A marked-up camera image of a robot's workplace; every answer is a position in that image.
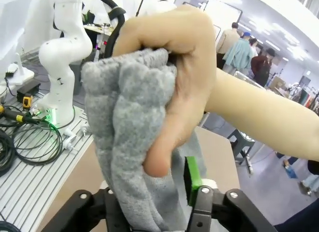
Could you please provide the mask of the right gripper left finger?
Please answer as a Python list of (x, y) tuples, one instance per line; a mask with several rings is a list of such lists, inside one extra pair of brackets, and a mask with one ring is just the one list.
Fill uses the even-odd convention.
[(101, 220), (107, 232), (130, 232), (121, 207), (110, 188), (92, 194), (77, 190), (46, 225), (46, 232), (90, 232)]

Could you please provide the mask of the grey training pants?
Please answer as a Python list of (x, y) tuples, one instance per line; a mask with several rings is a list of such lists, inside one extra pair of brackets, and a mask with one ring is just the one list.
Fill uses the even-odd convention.
[(133, 229), (176, 232), (187, 228), (184, 161), (196, 158), (206, 175), (197, 136), (172, 154), (163, 178), (143, 169), (147, 151), (158, 136), (165, 107), (174, 92), (176, 67), (165, 49), (145, 49), (88, 62), (82, 68), (85, 105), (96, 154), (105, 181)]

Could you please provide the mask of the person's left hand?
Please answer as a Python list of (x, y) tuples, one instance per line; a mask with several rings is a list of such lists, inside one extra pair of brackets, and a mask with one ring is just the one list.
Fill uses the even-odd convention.
[(165, 48), (176, 55), (175, 92), (143, 164), (152, 177), (168, 174), (173, 150), (187, 141), (202, 118), (216, 76), (214, 43), (210, 17), (189, 5), (131, 18), (120, 30), (114, 56), (141, 47)]

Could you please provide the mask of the grey plastic stool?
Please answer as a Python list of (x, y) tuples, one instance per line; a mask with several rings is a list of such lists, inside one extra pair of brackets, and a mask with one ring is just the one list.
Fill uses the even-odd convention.
[(249, 153), (255, 144), (255, 140), (245, 133), (235, 129), (228, 137), (236, 162), (241, 166), (246, 163), (249, 174), (253, 174), (252, 163), (250, 162)]

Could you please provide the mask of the person in black t-shirt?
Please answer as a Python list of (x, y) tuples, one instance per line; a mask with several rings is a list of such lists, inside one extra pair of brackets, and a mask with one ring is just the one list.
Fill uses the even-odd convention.
[[(319, 162), (308, 161), (308, 170), (319, 175)], [(275, 225), (277, 232), (319, 232), (319, 193), (317, 199), (285, 222)]]

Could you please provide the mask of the person in light jeans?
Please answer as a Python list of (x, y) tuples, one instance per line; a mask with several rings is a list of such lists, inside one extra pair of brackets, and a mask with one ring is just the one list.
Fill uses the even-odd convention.
[(319, 193), (319, 175), (309, 175), (306, 179), (299, 181), (302, 194), (311, 196)]

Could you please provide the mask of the yellow and black tool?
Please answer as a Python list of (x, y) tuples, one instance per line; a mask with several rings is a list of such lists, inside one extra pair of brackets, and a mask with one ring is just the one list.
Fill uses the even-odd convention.
[(39, 124), (38, 120), (33, 119), (23, 114), (22, 112), (13, 111), (1, 105), (0, 105), (0, 115), (2, 115), (4, 118), (11, 119), (18, 123)]

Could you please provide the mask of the black power box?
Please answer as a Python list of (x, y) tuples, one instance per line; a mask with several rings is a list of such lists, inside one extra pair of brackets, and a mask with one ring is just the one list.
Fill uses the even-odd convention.
[(18, 102), (22, 103), (24, 96), (31, 95), (34, 96), (39, 92), (39, 87), (41, 83), (32, 78), (28, 82), (26, 82), (21, 88), (17, 90), (16, 99)]

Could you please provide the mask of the brown cardboard boxes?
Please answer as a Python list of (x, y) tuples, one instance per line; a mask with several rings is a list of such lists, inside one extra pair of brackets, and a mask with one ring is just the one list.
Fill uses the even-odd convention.
[(287, 87), (286, 87), (286, 82), (282, 78), (275, 75), (272, 78), (270, 84), (268, 85), (268, 88), (271, 90), (275, 89), (275, 88), (277, 88), (277, 89), (281, 88), (281, 89), (285, 90)]

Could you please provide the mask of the clothes rack with garments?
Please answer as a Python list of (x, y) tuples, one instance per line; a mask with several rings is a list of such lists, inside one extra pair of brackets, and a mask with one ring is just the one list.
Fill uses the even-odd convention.
[(289, 98), (308, 109), (315, 111), (319, 105), (319, 89), (307, 85), (294, 83), (289, 88)]

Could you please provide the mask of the person in dark red jacket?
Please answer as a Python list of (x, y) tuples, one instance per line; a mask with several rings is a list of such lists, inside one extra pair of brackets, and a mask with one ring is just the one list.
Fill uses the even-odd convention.
[(268, 48), (265, 55), (255, 56), (251, 60), (251, 70), (254, 74), (253, 80), (262, 87), (267, 84), (274, 57), (275, 51), (272, 48)]

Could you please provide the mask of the person in teal jacket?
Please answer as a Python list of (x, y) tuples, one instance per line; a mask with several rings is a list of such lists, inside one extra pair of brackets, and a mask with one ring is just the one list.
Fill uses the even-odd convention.
[(225, 61), (222, 70), (228, 74), (234, 75), (236, 71), (243, 71), (250, 68), (252, 59), (252, 50), (249, 39), (251, 33), (244, 32), (243, 36), (239, 38), (233, 46), (231, 46), (223, 60)]

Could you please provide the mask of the person in beige jacket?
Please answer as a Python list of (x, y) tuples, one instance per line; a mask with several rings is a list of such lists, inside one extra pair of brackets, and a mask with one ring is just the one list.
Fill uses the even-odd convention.
[(223, 31), (220, 40), (216, 46), (216, 62), (219, 69), (223, 69), (225, 60), (223, 59), (225, 53), (231, 48), (235, 42), (240, 38), (239, 33), (237, 32), (238, 23), (233, 22), (231, 29), (226, 29)]

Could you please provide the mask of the framed whiteboard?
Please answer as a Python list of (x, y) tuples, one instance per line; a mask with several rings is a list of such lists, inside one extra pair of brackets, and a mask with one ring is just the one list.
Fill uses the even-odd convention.
[(203, 9), (220, 28), (230, 28), (233, 22), (239, 22), (242, 10), (220, 0), (208, 0)]

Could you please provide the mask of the aluminium slotted base plate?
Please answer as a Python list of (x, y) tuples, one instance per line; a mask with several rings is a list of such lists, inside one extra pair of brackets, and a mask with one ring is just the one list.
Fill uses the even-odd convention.
[[(36, 232), (55, 196), (93, 141), (90, 134), (82, 134), (87, 124), (86, 113), (82, 108), (74, 109), (75, 117), (67, 128), (76, 137), (54, 162), (34, 166), (17, 158), (0, 177), (0, 213), (21, 232)], [(19, 154), (36, 162), (48, 160), (58, 148), (54, 132), (33, 125), (22, 126), (14, 142)]]

